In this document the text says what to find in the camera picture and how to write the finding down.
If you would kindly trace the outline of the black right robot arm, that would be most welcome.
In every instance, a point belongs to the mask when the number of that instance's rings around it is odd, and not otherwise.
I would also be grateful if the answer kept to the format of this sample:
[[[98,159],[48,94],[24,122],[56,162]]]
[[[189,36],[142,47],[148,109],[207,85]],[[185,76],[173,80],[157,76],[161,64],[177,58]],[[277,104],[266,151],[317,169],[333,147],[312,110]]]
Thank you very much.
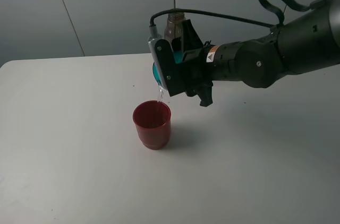
[[[241,81],[267,88],[287,75],[300,75],[339,64],[339,0],[318,0],[311,12],[259,39],[223,45],[203,44],[190,20],[183,22],[189,48],[171,78],[171,96],[199,96],[212,104],[214,81]]]

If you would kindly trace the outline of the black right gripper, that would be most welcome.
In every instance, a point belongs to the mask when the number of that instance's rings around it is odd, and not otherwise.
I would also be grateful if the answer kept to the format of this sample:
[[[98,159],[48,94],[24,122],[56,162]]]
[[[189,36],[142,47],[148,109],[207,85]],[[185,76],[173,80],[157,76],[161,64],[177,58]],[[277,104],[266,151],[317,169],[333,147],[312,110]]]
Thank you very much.
[[[208,107],[213,103],[213,83],[207,72],[206,58],[212,46],[203,47],[191,20],[176,23],[174,33],[171,46],[175,52],[175,62],[180,67],[183,92],[188,97],[198,96],[200,106]]]

